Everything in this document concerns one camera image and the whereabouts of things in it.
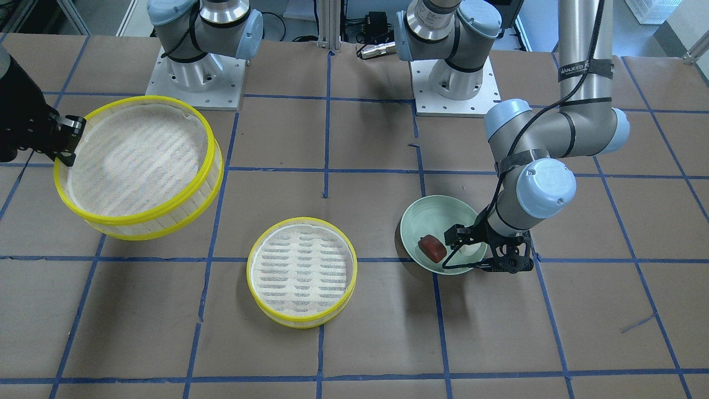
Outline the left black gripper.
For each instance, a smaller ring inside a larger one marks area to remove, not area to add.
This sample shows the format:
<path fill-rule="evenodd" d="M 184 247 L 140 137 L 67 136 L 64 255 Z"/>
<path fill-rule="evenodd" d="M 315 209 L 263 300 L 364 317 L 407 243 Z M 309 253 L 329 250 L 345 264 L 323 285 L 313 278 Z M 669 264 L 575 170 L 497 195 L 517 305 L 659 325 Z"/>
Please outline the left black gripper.
<path fill-rule="evenodd" d="M 468 227 L 455 224 L 445 232 L 445 245 L 451 250 L 461 250 L 477 243 L 486 243 L 492 256 L 472 263 L 472 268 L 515 274 L 532 271 L 535 267 L 529 230 L 516 233 L 513 237 L 504 237 L 490 227 L 487 221 L 481 221 Z"/>

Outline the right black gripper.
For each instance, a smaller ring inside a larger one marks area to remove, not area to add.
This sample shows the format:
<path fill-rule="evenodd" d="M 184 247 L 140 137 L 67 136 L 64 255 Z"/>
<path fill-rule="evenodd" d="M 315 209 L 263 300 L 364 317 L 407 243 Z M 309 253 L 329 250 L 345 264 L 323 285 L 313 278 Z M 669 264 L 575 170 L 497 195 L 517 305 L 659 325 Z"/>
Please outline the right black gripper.
<path fill-rule="evenodd" d="M 10 55 L 2 56 L 1 161 L 32 149 L 52 161 L 73 167 L 76 148 L 86 128 L 81 116 L 60 116 L 49 106 L 39 86 Z"/>

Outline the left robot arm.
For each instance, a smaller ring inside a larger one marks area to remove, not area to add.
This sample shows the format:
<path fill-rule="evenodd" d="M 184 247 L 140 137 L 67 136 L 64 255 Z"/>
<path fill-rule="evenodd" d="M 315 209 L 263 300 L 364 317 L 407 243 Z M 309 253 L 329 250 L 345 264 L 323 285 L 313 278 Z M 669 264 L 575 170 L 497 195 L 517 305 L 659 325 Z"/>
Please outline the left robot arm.
<path fill-rule="evenodd" d="M 559 100 L 532 111 L 527 101 L 507 99 L 486 112 L 486 139 L 498 175 L 493 199 L 472 225 L 448 221 L 431 233 L 414 220 L 417 207 L 464 204 L 446 196 L 411 204 L 399 235 L 418 265 L 438 274 L 533 269 L 530 230 L 559 214 L 577 192 L 564 159 L 617 151 L 630 135 L 627 116 L 612 106 L 612 10 L 611 1 L 559 2 Z M 478 93 L 475 85 L 503 30 L 499 11 L 485 1 L 411 2 L 398 11 L 393 27 L 398 57 L 434 60 L 433 84 L 451 100 Z"/>

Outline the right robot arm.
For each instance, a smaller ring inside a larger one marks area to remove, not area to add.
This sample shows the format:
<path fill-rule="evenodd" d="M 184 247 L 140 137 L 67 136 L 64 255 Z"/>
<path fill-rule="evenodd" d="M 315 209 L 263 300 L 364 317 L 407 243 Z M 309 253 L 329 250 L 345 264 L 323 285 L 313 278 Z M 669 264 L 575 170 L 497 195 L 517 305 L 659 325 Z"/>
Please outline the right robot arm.
<path fill-rule="evenodd" d="M 222 58 L 251 60 L 263 40 L 263 15 L 248 1 L 149 1 L 147 12 L 161 41 L 160 61 L 171 91 L 190 94 L 225 88 Z M 16 59 L 2 49 L 2 162 L 32 150 L 70 167 L 87 127 L 85 118 L 61 116 Z"/>

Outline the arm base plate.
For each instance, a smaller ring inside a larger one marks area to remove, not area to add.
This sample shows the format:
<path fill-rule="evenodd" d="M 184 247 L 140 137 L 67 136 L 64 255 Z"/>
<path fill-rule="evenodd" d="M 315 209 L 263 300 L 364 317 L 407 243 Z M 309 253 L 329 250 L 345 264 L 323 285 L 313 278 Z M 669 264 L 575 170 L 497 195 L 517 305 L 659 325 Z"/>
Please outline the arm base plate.
<path fill-rule="evenodd" d="M 178 63 L 162 53 L 160 48 L 146 95 L 178 99 L 198 110 L 239 110 L 247 60 L 208 54 L 195 63 Z"/>
<path fill-rule="evenodd" d="M 473 73 L 454 70 L 444 60 L 416 60 L 409 66 L 418 116 L 479 118 L 501 102 L 490 58 Z"/>

